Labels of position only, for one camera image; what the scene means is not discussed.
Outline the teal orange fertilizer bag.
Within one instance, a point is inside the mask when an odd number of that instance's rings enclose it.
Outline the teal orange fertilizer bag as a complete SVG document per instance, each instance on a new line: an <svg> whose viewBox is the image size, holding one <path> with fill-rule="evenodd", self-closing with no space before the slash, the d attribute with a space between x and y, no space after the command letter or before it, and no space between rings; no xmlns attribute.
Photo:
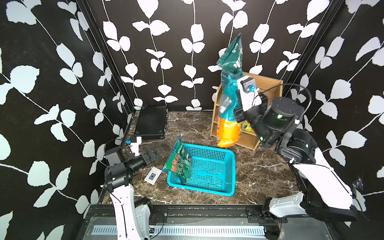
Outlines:
<svg viewBox="0 0 384 240"><path fill-rule="evenodd" d="M237 80L243 77L243 72L236 74L222 71L222 96L219 103L219 127L217 144L220 148L235 145L242 134L243 123L238 123L234 111L241 107L237 96Z"/></svg>

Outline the green pink soil bag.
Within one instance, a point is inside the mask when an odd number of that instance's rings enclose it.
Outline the green pink soil bag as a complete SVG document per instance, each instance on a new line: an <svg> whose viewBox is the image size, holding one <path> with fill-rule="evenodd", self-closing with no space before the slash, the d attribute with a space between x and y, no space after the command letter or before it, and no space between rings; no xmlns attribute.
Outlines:
<svg viewBox="0 0 384 240"><path fill-rule="evenodd" d="M190 179L192 172L192 157L184 146L179 135L171 155L162 168L163 172L171 172L177 176L182 185Z"/></svg>

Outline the dark green fertilizer bag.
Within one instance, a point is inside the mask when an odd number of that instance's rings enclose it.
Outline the dark green fertilizer bag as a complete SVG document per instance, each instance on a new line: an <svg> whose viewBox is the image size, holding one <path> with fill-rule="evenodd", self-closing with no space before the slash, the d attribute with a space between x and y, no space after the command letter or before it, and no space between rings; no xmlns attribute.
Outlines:
<svg viewBox="0 0 384 240"><path fill-rule="evenodd" d="M226 48L222 56L217 61L217 65L221 70L221 86L222 93L231 103L237 98L237 84L231 80L233 75L236 75L243 70L243 43L242 34L238 34L235 39Z"/></svg>

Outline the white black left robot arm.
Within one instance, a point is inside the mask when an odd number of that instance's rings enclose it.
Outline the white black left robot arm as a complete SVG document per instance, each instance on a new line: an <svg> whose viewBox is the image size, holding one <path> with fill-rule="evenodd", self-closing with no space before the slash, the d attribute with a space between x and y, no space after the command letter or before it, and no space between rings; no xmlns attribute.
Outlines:
<svg viewBox="0 0 384 240"><path fill-rule="evenodd" d="M109 165L105 170L103 188L113 201L119 240L151 238L150 220L155 216L155 210L147 197L134 201L133 177L158 160L157 151L157 148L148 148L146 153L128 161L121 147L111 148L105 153Z"/></svg>

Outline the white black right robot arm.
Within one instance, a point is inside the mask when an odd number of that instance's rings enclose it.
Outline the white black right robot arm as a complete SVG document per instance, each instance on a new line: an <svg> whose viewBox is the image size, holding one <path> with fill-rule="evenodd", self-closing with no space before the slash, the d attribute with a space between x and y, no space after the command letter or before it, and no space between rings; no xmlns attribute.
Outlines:
<svg viewBox="0 0 384 240"><path fill-rule="evenodd" d="M266 199L262 214L271 218L308 215L330 223L356 221L351 188L324 159L311 134L298 128L306 108L292 99L278 97L263 109L256 91L237 90L236 94L242 105L236 118L248 121L265 147L276 145L275 153L310 183L295 195Z"/></svg>

